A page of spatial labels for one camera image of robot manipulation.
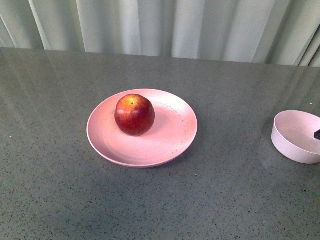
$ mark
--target black object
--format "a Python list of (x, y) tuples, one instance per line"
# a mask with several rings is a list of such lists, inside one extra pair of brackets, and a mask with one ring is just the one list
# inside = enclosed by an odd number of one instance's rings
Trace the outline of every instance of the black object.
[(320, 140), (320, 130), (314, 133), (314, 138)]

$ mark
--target bowl rim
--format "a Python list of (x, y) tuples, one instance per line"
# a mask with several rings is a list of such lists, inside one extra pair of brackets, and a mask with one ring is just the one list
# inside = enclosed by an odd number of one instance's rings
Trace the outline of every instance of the bowl rim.
[(312, 155), (315, 155), (315, 156), (320, 156), (320, 153), (316, 153), (316, 152), (312, 152), (312, 151), (308, 151), (306, 149), (303, 149), (295, 144), (293, 144), (291, 141), (289, 141), (288, 139), (286, 139), (282, 134), (281, 132), (279, 131), (277, 125), (276, 125), (276, 119), (279, 118), (279, 115), (282, 115), (284, 113), (287, 113), (287, 112), (299, 112), (299, 113), (303, 113), (303, 114), (306, 114), (306, 115), (311, 115), (313, 117), (316, 117), (319, 119), (319, 122), (320, 122), (320, 117), (316, 116), (316, 115), (313, 115), (311, 113), (308, 113), (308, 112), (305, 112), (305, 111), (299, 111), (299, 110), (286, 110), (286, 111), (282, 111), (282, 112), (279, 112), (275, 117), (274, 117), (274, 120), (273, 120), (273, 127), (275, 128), (276, 132), (281, 136), (281, 138), (283, 138), (287, 143), (289, 143), (290, 145), (292, 145), (293, 147), (299, 149), (299, 150), (302, 150), (303, 152), (305, 153), (308, 153), (308, 154), (312, 154)]

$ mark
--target curtain fold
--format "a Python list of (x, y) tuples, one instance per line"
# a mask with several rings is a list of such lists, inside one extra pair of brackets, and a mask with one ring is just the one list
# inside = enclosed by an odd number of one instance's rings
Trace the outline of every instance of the curtain fold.
[(0, 0), (0, 47), (320, 67), (316, 0)]

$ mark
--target gray countertop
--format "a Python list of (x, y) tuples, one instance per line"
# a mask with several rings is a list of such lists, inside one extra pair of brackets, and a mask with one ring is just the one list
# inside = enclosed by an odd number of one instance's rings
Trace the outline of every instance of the gray countertop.
[[(158, 89), (198, 131), (177, 159), (128, 168), (86, 127), (103, 100)], [(273, 146), (277, 113), (320, 116), (320, 68), (0, 49), (0, 239), (320, 239), (320, 165)]]

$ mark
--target apple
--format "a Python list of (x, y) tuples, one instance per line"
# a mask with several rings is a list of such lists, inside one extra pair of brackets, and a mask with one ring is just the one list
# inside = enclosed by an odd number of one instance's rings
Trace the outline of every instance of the apple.
[(130, 136), (145, 134), (155, 122), (152, 103), (139, 94), (128, 94), (115, 107), (114, 118), (119, 129)]

